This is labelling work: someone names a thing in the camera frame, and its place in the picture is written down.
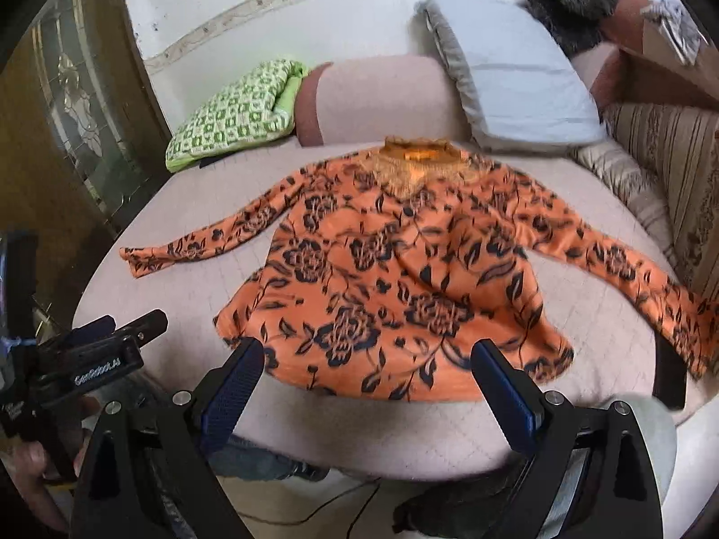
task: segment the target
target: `silver screw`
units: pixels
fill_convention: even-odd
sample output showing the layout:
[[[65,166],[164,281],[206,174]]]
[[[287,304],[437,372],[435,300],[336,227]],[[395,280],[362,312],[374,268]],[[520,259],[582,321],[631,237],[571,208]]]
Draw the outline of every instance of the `silver screw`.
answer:
[[[629,415],[631,413],[631,407],[624,401],[615,401],[613,405],[614,410],[621,415]]]
[[[107,413],[107,415],[115,415],[121,409],[122,404],[119,401],[110,401],[110,403],[105,406],[105,413]]]
[[[173,395],[175,405],[187,405],[190,399],[192,399],[192,394],[189,391],[178,391]]]
[[[548,391],[544,394],[544,399],[550,402],[552,405],[562,405],[564,403],[564,395],[559,391]]]

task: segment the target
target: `black fur garment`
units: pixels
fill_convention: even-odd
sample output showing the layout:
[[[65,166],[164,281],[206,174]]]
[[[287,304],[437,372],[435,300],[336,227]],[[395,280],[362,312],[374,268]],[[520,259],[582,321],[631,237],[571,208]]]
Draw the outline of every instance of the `black fur garment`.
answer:
[[[527,0],[527,11],[569,58],[603,40],[599,21],[614,14],[616,7],[617,0]]]

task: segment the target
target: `green pillowcase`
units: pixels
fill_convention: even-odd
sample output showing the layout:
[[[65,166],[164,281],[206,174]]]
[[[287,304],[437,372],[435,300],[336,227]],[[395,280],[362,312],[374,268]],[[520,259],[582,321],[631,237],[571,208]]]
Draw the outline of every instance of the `green pillowcase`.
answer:
[[[164,156],[168,170],[288,136],[295,127],[295,97],[307,73],[300,62],[278,59],[226,86],[177,130]]]

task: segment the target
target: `mattress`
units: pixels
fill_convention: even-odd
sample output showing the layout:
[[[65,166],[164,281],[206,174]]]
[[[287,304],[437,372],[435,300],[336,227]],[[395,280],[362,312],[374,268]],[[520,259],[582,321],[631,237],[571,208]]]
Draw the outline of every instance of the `mattress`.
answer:
[[[81,326],[104,314],[118,326],[154,308],[168,331],[142,349],[146,374],[169,392],[192,389],[221,365],[229,349],[212,318],[265,260],[272,230],[221,257],[178,264],[135,279],[120,246],[168,242],[245,206],[305,163],[340,156],[371,143],[302,148],[295,138],[175,174],[123,232],[85,290],[75,314]],[[506,158],[557,192],[585,220],[625,241],[670,271],[634,217],[589,171],[561,158]],[[654,338],[648,324],[615,289],[556,261],[528,254],[551,322],[574,346],[575,360],[544,387],[575,405],[611,394],[651,394]],[[709,398],[689,380],[687,419]],[[259,446],[313,464],[393,479],[440,480],[484,472],[509,452],[486,403],[404,403],[321,397],[264,375],[235,433]]]

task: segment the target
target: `black strap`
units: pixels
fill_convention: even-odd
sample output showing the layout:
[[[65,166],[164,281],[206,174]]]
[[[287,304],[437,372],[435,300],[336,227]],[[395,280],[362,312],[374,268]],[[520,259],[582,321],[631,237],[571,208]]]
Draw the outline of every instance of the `black strap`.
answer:
[[[654,342],[657,345],[657,365],[652,395],[670,410],[683,410],[687,399],[687,365],[658,332],[654,333]]]

